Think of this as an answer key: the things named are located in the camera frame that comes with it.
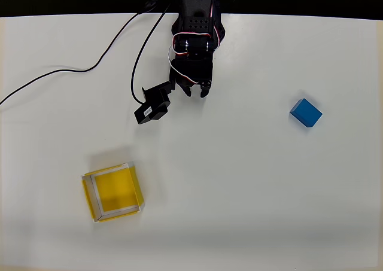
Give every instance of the black cable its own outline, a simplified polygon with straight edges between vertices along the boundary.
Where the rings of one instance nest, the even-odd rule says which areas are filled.
[[[99,58],[99,60],[89,69],[57,69],[55,71],[51,71],[51,72],[48,72],[44,75],[40,75],[39,77],[33,79],[32,81],[26,83],[24,86],[22,87],[19,87],[17,90],[11,92],[8,96],[6,96],[1,102],[0,102],[0,105],[2,105],[7,99],[9,99],[12,95],[14,95],[15,93],[21,91],[22,89],[24,89],[25,87],[29,86],[30,84],[33,84],[35,81],[39,80],[40,78],[44,78],[48,75],[51,75],[51,74],[55,74],[57,72],[89,72],[91,71],[92,69],[94,69],[95,67],[98,66],[98,64],[101,62],[102,58],[106,55],[106,53],[109,51],[109,49],[111,48],[111,46],[113,45],[114,41],[118,38],[118,36],[122,33],[122,31],[125,29],[125,27],[135,18],[139,15],[139,13],[135,14],[133,17],[131,17],[126,23],[125,25],[123,25],[123,27],[120,29],[120,31],[117,33],[117,35],[114,37],[114,39],[111,41],[111,43],[109,44],[108,48],[105,50],[105,52],[102,54],[102,56]]]
[[[170,4],[166,7],[165,11],[162,13],[162,15],[159,17],[159,19],[157,20],[157,22],[154,24],[153,28],[151,28],[151,31],[149,32],[148,36],[146,37],[146,39],[145,39],[145,41],[144,41],[144,43],[143,43],[143,45],[142,45],[142,47],[141,47],[141,49],[140,49],[138,55],[137,55],[136,62],[134,63],[134,67],[133,67],[133,71],[132,71],[132,79],[131,79],[131,81],[130,81],[130,91],[132,92],[132,96],[133,96],[134,100],[136,100],[136,102],[137,102],[137,103],[140,103],[141,105],[143,105],[144,103],[141,102],[141,101],[136,97],[136,95],[134,94],[134,90],[133,90],[134,73],[135,73],[135,71],[136,71],[136,67],[137,67],[137,64],[138,64],[138,60],[139,60],[139,58],[141,57],[142,51],[144,50],[144,48],[145,48],[145,46],[146,46],[146,43],[148,42],[148,40],[149,40],[151,34],[153,34],[154,30],[157,28],[158,24],[159,24],[160,21],[162,20],[163,16],[165,15],[166,11],[168,10],[168,8],[170,7],[171,4],[172,4],[172,3],[170,3]]]
[[[147,13],[147,12],[151,11],[152,9],[154,9],[154,8],[157,6],[158,1],[159,1],[159,0],[148,1],[148,2],[145,4],[145,6],[143,7],[143,9],[142,9],[140,12],[138,12],[138,13],[135,14],[133,17],[131,17],[131,18],[125,23],[125,25],[123,25],[123,27],[120,29],[120,31],[117,33],[117,35],[114,37],[114,39],[113,39],[113,40],[111,41],[111,43],[109,44],[108,48],[104,51],[104,53],[101,55],[101,57],[99,58],[99,60],[98,60],[98,61],[97,61],[91,68],[89,68],[89,69],[57,69],[57,70],[55,70],[55,71],[48,72],[48,73],[46,73],[46,74],[44,74],[44,75],[40,75],[39,77],[34,78],[32,81],[26,83],[24,86],[19,87],[17,90],[11,92],[11,93],[10,93],[8,96],[6,96],[2,101],[0,101],[0,105],[2,105],[7,99],[9,99],[9,98],[10,98],[12,95],[14,95],[15,93],[21,91],[22,89],[24,89],[25,87],[29,86],[30,84],[33,84],[34,82],[36,82],[36,81],[39,80],[40,78],[44,78],[44,77],[46,77],[46,76],[48,76],[48,75],[55,74],[55,73],[57,73],[57,72],[79,72],[79,73],[82,73],[82,72],[89,72],[89,71],[91,71],[92,69],[94,69],[95,67],[98,66],[98,64],[101,62],[102,58],[103,58],[103,57],[106,55],[106,53],[109,51],[109,49],[111,48],[111,46],[113,45],[113,43],[116,41],[116,39],[118,38],[118,36],[119,36],[119,35],[122,33],[122,31],[125,29],[125,27],[126,27],[126,26],[127,26],[127,25],[128,25],[134,18],[135,18],[135,17],[137,17],[138,15],[143,14],[143,13]]]

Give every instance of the yellow box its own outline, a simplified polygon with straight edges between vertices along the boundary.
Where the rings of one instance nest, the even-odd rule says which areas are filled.
[[[82,180],[94,222],[135,214],[144,207],[133,163],[89,172]]]

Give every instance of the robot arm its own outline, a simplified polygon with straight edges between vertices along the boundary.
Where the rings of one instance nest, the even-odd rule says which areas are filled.
[[[213,52],[220,46],[225,30],[221,24],[220,0],[181,0],[180,12],[172,26],[169,81],[144,90],[145,103],[135,111],[139,124],[158,120],[168,111],[168,94],[179,85],[187,96],[191,86],[201,87],[200,96],[208,95],[212,85]]]

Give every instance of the red and white wire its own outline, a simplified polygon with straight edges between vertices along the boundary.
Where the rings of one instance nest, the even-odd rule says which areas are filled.
[[[213,4],[211,4],[211,8],[210,8],[210,18],[213,17]],[[218,31],[217,31],[217,27],[214,25],[214,30],[215,30],[215,34],[217,35],[217,39],[218,39],[218,46],[216,49],[218,49],[221,45],[221,39],[220,39],[220,36],[218,35]]]
[[[176,68],[173,67],[172,65],[172,62],[170,61],[170,49],[171,49],[172,46],[169,47],[169,51],[168,51],[168,59],[169,59],[169,64],[170,66],[172,67],[172,69],[176,72],[178,72],[180,75],[182,75],[185,79],[189,80],[191,83],[193,84],[198,84],[196,81],[193,81],[191,78],[189,78],[187,75],[184,75],[182,74],[181,72],[179,72]]]
[[[181,34],[210,36],[209,33],[196,33],[196,32],[179,32],[179,33],[174,34],[174,35],[173,35],[173,39],[172,39],[172,49],[173,49],[173,52],[174,52],[175,54],[179,55],[179,56],[183,56],[183,55],[185,55],[185,54],[189,54],[188,51],[179,53],[179,52],[177,52],[177,51],[174,49],[174,45],[175,45],[175,37],[178,36],[178,35],[181,35]]]

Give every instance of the blue block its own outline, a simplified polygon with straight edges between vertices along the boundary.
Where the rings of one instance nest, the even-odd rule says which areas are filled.
[[[290,111],[290,114],[295,116],[306,127],[313,127],[322,116],[322,113],[306,99],[299,100]]]

